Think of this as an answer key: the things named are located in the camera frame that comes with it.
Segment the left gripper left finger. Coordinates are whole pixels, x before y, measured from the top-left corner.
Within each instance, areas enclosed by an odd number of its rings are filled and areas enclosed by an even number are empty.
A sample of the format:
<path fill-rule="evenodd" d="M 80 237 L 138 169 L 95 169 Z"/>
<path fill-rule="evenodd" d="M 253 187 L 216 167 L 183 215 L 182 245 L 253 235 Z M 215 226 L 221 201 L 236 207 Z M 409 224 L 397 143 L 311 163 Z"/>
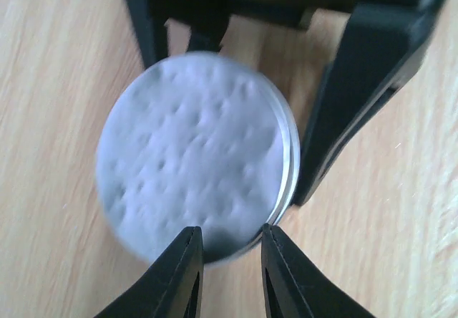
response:
<path fill-rule="evenodd" d="M 186 227 L 127 291 L 96 316 L 199 317 L 203 270 L 201 228 Z"/>

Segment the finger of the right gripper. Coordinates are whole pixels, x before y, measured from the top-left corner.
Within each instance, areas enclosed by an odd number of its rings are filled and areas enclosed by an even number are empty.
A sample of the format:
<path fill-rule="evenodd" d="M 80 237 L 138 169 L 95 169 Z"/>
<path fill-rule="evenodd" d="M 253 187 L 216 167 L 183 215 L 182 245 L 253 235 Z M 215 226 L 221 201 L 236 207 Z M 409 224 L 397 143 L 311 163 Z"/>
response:
<path fill-rule="evenodd" d="M 125 0 L 144 67 L 167 58 L 168 29 L 173 19 L 190 27 L 187 50 L 219 52 L 229 25 L 223 0 Z"/>

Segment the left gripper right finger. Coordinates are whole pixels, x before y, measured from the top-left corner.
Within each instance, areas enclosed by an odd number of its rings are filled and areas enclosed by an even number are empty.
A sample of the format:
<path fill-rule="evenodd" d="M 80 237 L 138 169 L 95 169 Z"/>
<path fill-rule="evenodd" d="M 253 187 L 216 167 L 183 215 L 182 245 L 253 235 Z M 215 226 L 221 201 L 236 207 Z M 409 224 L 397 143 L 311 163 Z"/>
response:
<path fill-rule="evenodd" d="M 330 281 L 279 226 L 263 226 L 261 264 L 267 317 L 373 316 Z"/>

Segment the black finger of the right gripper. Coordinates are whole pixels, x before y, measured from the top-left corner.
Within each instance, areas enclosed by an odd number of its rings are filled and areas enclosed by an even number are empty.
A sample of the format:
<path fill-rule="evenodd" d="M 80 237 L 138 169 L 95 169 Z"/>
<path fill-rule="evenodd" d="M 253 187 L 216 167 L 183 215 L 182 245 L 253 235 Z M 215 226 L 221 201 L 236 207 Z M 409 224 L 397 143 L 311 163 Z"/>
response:
<path fill-rule="evenodd" d="M 373 4 L 354 9 L 306 126 L 297 206 L 310 199 L 349 140 L 418 72 L 438 16 Z"/>

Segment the round metal lid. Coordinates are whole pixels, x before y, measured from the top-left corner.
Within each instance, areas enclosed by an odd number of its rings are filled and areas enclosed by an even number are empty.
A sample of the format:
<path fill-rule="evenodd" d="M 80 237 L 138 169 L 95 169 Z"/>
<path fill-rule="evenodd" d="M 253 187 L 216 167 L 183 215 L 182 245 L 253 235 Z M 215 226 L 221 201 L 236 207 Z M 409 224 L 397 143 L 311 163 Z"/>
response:
<path fill-rule="evenodd" d="M 300 155 L 290 106 L 266 76 L 187 52 L 146 69 L 117 99 L 97 146 L 97 192 L 114 235 L 143 261 L 197 226 L 204 262 L 220 264 L 280 221 Z"/>

